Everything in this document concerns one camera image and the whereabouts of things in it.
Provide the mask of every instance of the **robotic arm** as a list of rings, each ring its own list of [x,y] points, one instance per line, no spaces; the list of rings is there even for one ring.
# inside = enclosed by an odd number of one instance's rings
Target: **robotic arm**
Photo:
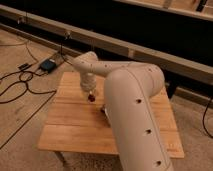
[[[106,111],[125,171],[173,171],[150,107],[149,97],[164,85],[156,65],[139,62],[98,61],[88,52],[73,61],[84,91],[95,89],[95,76],[106,77]]]

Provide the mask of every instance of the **power cord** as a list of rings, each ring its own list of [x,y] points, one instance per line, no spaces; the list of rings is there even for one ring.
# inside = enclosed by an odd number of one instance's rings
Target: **power cord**
[[[209,102],[208,102],[208,104],[207,104],[207,106],[206,106],[206,109],[205,109],[205,111],[204,111],[204,113],[203,113],[203,119],[202,119],[203,128],[204,128],[205,132],[207,133],[207,135],[208,135],[210,138],[213,138],[213,135],[208,131],[208,129],[207,129],[207,127],[206,127],[206,124],[205,124],[205,117],[206,117],[208,108],[209,108],[209,106],[210,106],[210,104],[211,104],[211,102],[212,102],[212,98],[213,98],[213,97],[210,98],[210,100],[209,100]]]
[[[7,139],[7,141],[4,144],[0,146],[0,150],[48,103],[48,101],[55,95],[56,90],[50,91],[49,93],[51,93],[49,98],[35,112],[31,114],[31,116]]]
[[[61,43],[61,47],[60,47],[60,55],[61,55],[61,58],[63,59],[64,62],[66,62],[67,64],[73,66],[72,63],[70,63],[68,60],[66,60],[66,59],[64,58],[64,55],[63,55],[63,52],[62,52],[62,51],[63,51],[63,45],[62,45],[62,43]]]
[[[0,44],[0,47],[7,47],[7,46],[22,46],[22,45],[25,45],[25,48],[28,52],[28,54],[30,55],[30,57],[35,61],[33,64],[31,65],[35,65],[39,62],[39,60],[32,54],[32,52],[30,51],[29,47],[28,47],[28,43],[30,42],[29,39],[27,39],[25,42],[23,43],[18,43],[18,44]]]
[[[7,103],[10,103],[10,102],[13,102],[17,99],[19,99],[20,97],[22,97],[27,91],[29,91],[30,93],[32,94],[47,94],[47,93],[52,93],[53,91],[48,91],[48,92],[42,92],[42,93],[36,93],[36,92],[33,92],[30,88],[29,88],[29,84],[28,82],[31,81],[34,77],[34,75],[36,76],[43,76],[45,75],[46,73],[43,73],[43,74],[37,74],[38,69],[36,69],[36,71],[32,72],[32,71],[17,71],[17,72],[13,72],[13,73],[10,73],[10,74],[7,74],[5,76],[3,76],[2,78],[0,78],[0,81],[2,81],[4,78],[6,77],[9,77],[11,75],[14,75],[14,74],[20,74],[19,75],[19,81],[16,81],[14,83],[12,83],[11,85],[9,85],[5,90],[3,90],[1,93],[0,93],[0,97],[3,96],[10,88],[12,88],[13,86],[17,85],[17,84],[24,84],[25,85],[25,90],[19,94],[18,96],[10,99],[10,100],[6,100],[6,101],[0,101],[0,104],[7,104]]]

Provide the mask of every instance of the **table leg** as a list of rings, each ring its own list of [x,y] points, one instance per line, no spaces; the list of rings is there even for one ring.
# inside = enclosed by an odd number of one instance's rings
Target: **table leg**
[[[61,152],[54,151],[54,153],[56,154],[56,156],[58,157],[58,159],[62,162],[62,164],[66,165],[67,162],[66,162],[64,156],[61,154]]]

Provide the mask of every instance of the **wooden table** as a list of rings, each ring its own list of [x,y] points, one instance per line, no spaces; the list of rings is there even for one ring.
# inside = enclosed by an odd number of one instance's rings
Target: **wooden table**
[[[112,130],[100,108],[104,78],[97,77],[97,97],[88,102],[81,91],[78,73],[65,72],[50,107],[38,143],[41,150],[118,154]],[[184,152],[165,88],[151,99],[161,136],[170,157],[183,158]]]

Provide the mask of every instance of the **black wall panel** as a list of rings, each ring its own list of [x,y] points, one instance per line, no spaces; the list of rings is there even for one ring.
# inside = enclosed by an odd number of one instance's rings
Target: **black wall panel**
[[[213,22],[112,0],[1,4],[213,66]]]

